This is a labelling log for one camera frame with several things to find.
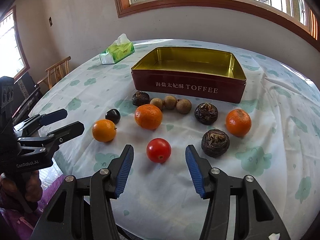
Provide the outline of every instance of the white wall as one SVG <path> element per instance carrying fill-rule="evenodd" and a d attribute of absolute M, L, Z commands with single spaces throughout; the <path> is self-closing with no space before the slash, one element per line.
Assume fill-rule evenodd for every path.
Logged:
<path fill-rule="evenodd" d="M 49 36 L 49 21 L 44 18 L 42 0 L 16 0 L 14 5 L 22 48 L 30 66 L 29 74 L 37 83 L 60 57 Z"/>
<path fill-rule="evenodd" d="M 43 0 L 51 43 L 72 67 L 94 57 L 121 33 L 132 41 L 177 38 L 240 47 L 279 60 L 320 87 L 320 53 L 268 20 L 221 8 L 164 8 L 118 18 L 115 0 Z M 49 26 L 49 17 L 53 25 Z"/>

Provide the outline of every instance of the orange fruit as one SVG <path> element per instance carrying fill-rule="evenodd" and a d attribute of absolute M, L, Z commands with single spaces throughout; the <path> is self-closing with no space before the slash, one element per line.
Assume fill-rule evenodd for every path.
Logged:
<path fill-rule="evenodd" d="M 92 135 L 99 142 L 111 141 L 117 134 L 115 124 L 106 119 L 101 119 L 94 123 Z"/>
<path fill-rule="evenodd" d="M 134 114 L 136 123 L 144 129 L 157 129 L 162 121 L 161 110 L 154 105 L 139 106 Z"/>
<path fill-rule="evenodd" d="M 251 128 L 251 118 L 242 109 L 232 110 L 226 117 L 226 127 L 232 135 L 243 137 Z"/>

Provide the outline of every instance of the white tablecloth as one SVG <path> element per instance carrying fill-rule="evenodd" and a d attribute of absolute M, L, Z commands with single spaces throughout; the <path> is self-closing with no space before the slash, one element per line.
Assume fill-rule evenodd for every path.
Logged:
<path fill-rule="evenodd" d="M 185 40 L 134 43 L 135 53 L 115 65 L 101 65 L 99 56 L 82 64 L 32 110 L 30 115 L 61 108 L 68 111 L 66 119 L 39 130 L 41 136 L 75 121 L 85 126 L 82 136 L 61 145 L 55 153 L 61 170 L 77 178 L 91 176 L 118 157 L 125 144 L 132 144 L 134 161 L 127 185 L 119 199 L 112 201 L 116 223 L 143 239 L 196 240 L 208 200 L 196 194 L 186 165 L 185 148 L 193 144 L 201 157 L 229 176 L 255 176 L 292 240 L 299 239 L 320 209 L 320 93 L 313 82 L 276 60 L 222 44 Z M 190 114 L 165 110 L 158 129 L 140 128 L 134 121 L 136 107 L 131 103 L 136 91 L 131 67 L 160 46 L 232 52 L 247 76 L 241 103 L 177 95 L 192 102 Z M 203 102 L 218 108 L 219 117 L 212 126 L 202 125 L 194 117 L 195 107 Z M 110 143 L 100 143 L 92 137 L 92 125 L 112 108 L 121 112 L 117 135 Z M 252 119 L 252 128 L 243 139 L 230 135 L 225 128 L 226 115 L 236 108 L 244 109 Z M 230 137 L 229 150 L 217 159 L 201 150 L 203 134 L 213 127 Z M 171 157 L 164 164 L 152 163 L 146 156 L 146 146 L 153 138 L 164 138 L 171 144 Z"/>

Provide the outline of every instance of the chair backrest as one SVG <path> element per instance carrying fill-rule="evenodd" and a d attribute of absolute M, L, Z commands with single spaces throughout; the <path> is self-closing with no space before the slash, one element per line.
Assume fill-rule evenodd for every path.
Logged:
<path fill-rule="evenodd" d="M 71 57 L 66 57 L 65 59 L 59 61 L 58 63 L 52 65 L 51 67 L 47 68 L 45 71 L 48 73 L 48 84 L 49 89 L 53 87 L 51 76 L 54 74 L 56 83 L 59 82 L 64 76 L 69 74 L 69 60 Z"/>

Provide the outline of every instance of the ribbed blue pad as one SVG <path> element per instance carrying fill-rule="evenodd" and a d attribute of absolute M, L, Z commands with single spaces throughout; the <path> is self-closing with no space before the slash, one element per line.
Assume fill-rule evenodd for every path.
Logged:
<path fill-rule="evenodd" d="M 203 198 L 205 194 L 203 177 L 189 147 L 186 148 L 186 162 L 196 192 L 200 195 L 201 198 Z"/>
<path fill-rule="evenodd" d="M 58 111 L 44 115 L 40 120 L 40 124 L 46 126 L 54 122 L 60 121 L 62 119 L 65 119 L 67 115 L 68 112 L 66 111 L 66 109 L 60 109 Z"/>
<path fill-rule="evenodd" d="M 116 183 L 116 190 L 115 190 L 115 194 L 117 198 L 120 196 L 121 193 L 123 193 L 125 184 L 127 183 L 127 179 L 129 176 L 132 162 L 133 162 L 133 158 L 131 158 L 131 155 L 133 155 L 133 150 L 131 150 L 126 155 L 117 176 L 117 183 Z"/>

